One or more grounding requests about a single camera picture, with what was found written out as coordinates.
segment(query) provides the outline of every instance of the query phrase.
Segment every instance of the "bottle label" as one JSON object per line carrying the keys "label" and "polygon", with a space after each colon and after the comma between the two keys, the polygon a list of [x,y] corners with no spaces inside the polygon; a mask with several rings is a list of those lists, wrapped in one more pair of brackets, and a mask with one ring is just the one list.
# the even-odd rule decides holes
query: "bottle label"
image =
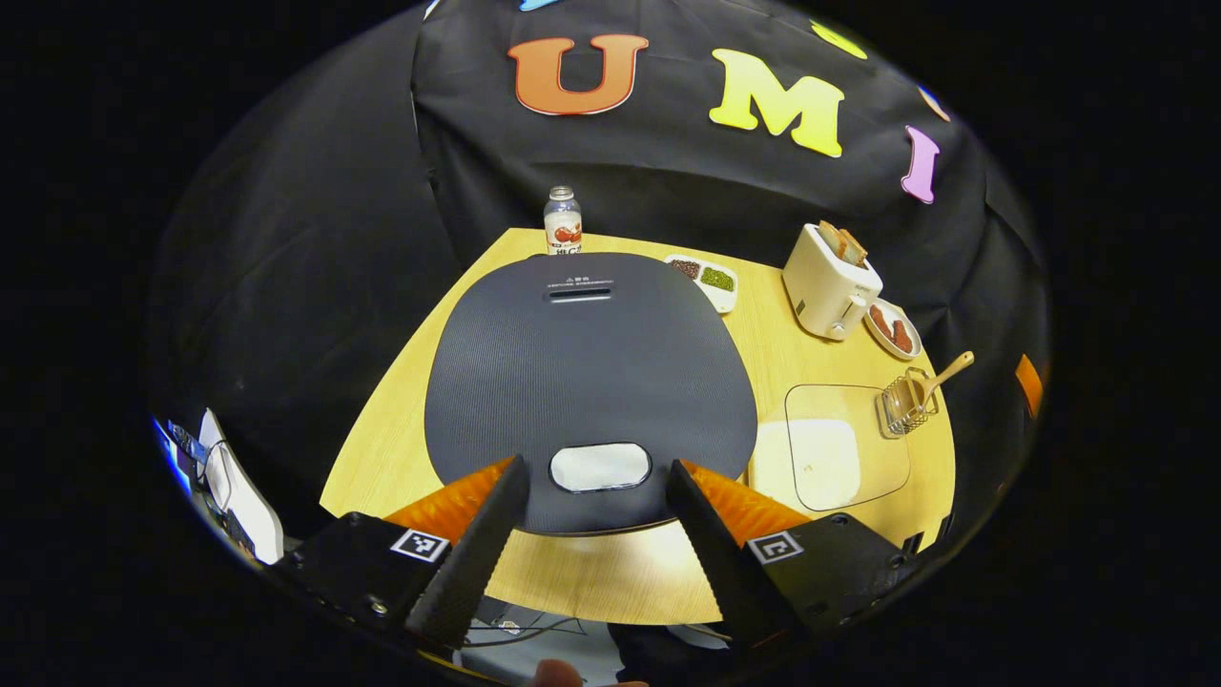
{"label": "bottle label", "polygon": [[542,217],[542,223],[547,234],[548,255],[581,251],[581,212],[551,212]]}

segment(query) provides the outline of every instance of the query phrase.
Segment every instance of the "black cloth backdrop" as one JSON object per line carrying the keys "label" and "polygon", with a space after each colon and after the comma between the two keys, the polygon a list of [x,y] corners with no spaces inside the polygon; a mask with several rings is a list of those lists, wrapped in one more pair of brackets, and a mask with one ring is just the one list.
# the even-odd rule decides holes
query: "black cloth backdrop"
{"label": "black cloth backdrop", "polygon": [[[339,447],[422,317],[504,227],[541,225],[554,183],[575,187],[590,232],[775,266],[803,222],[851,228],[933,365],[976,354],[945,389],[945,547],[983,522],[1033,447],[1013,371],[1026,354],[1048,381],[1050,295],[1031,214],[952,104],[944,122],[877,48],[835,27],[869,55],[852,57],[775,1],[524,13],[444,0],[421,24],[422,11],[326,55],[234,129],[183,198],[151,283],[154,410],[188,426],[215,410],[287,533],[327,517],[316,500]],[[573,39],[562,78],[584,90],[604,33],[650,40],[623,105],[554,117],[516,101],[510,46]],[[712,122],[716,48],[761,57],[785,87],[813,74],[842,89],[842,156]],[[900,188],[904,124],[940,146],[930,205]]]}

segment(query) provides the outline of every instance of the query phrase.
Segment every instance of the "orange letter u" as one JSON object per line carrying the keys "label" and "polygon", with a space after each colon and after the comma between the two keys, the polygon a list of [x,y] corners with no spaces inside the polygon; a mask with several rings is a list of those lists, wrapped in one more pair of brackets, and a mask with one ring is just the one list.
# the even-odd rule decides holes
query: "orange letter u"
{"label": "orange letter u", "polygon": [[639,35],[597,35],[590,44],[602,50],[602,83],[575,93],[559,84],[559,59],[575,43],[543,38],[514,45],[509,56],[518,61],[518,101],[543,115],[593,115],[618,107],[631,95],[636,79],[636,52],[648,46]]}

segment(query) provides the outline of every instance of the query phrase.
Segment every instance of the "yellow letter m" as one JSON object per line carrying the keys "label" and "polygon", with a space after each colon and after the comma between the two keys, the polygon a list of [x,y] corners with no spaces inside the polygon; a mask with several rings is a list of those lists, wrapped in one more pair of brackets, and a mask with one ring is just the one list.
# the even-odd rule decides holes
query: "yellow letter m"
{"label": "yellow letter m", "polygon": [[725,94],[720,106],[708,111],[712,121],[752,131],[759,123],[751,113],[753,99],[772,135],[784,133],[801,115],[801,123],[792,129],[797,145],[832,157],[840,156],[844,149],[835,128],[842,90],[812,76],[801,77],[785,90],[767,63],[755,55],[718,48],[712,56],[725,65]]}

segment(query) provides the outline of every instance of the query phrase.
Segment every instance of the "wooden handle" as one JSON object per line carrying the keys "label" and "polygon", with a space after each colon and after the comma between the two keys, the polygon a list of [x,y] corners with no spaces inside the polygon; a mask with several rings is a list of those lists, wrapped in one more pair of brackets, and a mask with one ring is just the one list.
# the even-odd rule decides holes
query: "wooden handle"
{"label": "wooden handle", "polygon": [[971,364],[973,362],[976,362],[976,355],[972,354],[971,351],[967,351],[966,354],[962,354],[961,356],[955,359],[955,361],[950,364],[950,367],[941,371],[941,375],[934,377],[933,379],[926,382],[922,386],[924,387],[924,398],[928,399],[928,395],[932,394],[933,390],[935,390],[938,387],[940,387],[943,382],[958,375],[968,366],[971,366]]}

